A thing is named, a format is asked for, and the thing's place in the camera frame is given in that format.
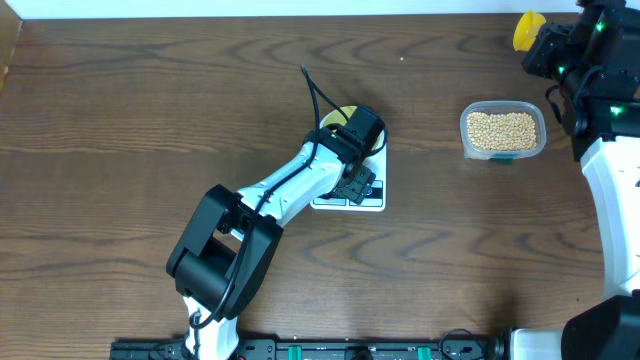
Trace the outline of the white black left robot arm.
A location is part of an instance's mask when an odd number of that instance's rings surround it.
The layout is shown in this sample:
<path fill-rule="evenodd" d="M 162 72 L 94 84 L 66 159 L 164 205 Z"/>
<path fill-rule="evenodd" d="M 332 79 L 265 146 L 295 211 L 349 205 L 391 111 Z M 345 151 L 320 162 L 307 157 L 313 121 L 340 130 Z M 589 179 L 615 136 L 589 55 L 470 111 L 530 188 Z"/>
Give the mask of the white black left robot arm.
<path fill-rule="evenodd" d="M 386 127 L 372 110 L 342 108 L 317 121 L 300 152 L 264 180 L 208 190 L 166 263 L 189 314 L 184 359 L 228 359 L 237 318 L 259 290 L 285 226 L 307 205 L 384 206 L 377 158 Z"/>

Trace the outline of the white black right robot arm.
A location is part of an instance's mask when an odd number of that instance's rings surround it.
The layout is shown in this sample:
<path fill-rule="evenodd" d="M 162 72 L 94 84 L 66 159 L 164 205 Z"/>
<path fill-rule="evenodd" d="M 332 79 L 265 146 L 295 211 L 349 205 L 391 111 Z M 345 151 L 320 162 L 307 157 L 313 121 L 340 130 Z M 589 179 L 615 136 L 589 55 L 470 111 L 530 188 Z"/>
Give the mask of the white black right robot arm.
<path fill-rule="evenodd" d="M 552 80 L 552 108 L 590 187 L 604 258 L 600 304 L 560 330 L 515 329 L 508 359 L 639 356 L 639 12 L 624 0 L 581 1 L 573 24 L 528 11 L 513 47 L 526 73 Z"/>

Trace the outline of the yellow measuring scoop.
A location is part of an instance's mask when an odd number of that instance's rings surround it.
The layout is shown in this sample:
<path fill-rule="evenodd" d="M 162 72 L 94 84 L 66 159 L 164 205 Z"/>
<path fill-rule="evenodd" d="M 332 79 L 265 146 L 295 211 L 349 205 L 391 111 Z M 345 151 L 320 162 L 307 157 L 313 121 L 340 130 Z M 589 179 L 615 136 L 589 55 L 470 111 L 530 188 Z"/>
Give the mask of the yellow measuring scoop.
<path fill-rule="evenodd" d="M 540 28 L 546 18 L 535 11 L 524 13 L 516 25 L 512 45 L 515 51 L 528 52 L 534 44 Z"/>

